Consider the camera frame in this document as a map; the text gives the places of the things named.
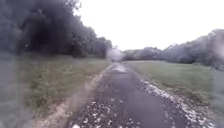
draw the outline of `white sky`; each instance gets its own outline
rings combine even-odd
[[[82,21],[119,49],[164,49],[224,28],[223,0],[81,0]]]

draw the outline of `paved path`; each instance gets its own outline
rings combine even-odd
[[[212,128],[181,100],[115,64],[66,128]]]

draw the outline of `treeline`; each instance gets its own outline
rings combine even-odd
[[[223,69],[224,30],[213,30],[206,36],[184,44],[174,44],[164,50],[145,48],[125,51],[125,60],[165,60],[175,63],[200,63]]]
[[[111,41],[83,25],[79,8],[77,0],[0,0],[0,51],[104,57]]]

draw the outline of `green grass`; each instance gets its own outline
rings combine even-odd
[[[222,86],[224,72],[200,65],[163,61],[126,61],[123,63],[161,88],[191,99],[193,104],[214,105],[217,99],[224,97],[224,86]]]
[[[20,93],[24,105],[38,116],[49,114],[53,105],[60,104],[66,98],[84,87],[104,70],[109,62],[101,59],[74,59],[68,56],[58,57],[12,57],[0,58],[0,76],[8,75],[5,86],[12,86]]]

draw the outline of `field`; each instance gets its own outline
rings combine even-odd
[[[160,88],[187,97],[198,106],[224,110],[224,72],[209,67],[163,61],[122,62]]]
[[[13,120],[18,126],[32,116],[49,114],[52,106],[79,92],[109,64],[67,56],[0,56],[0,123],[14,126]]]

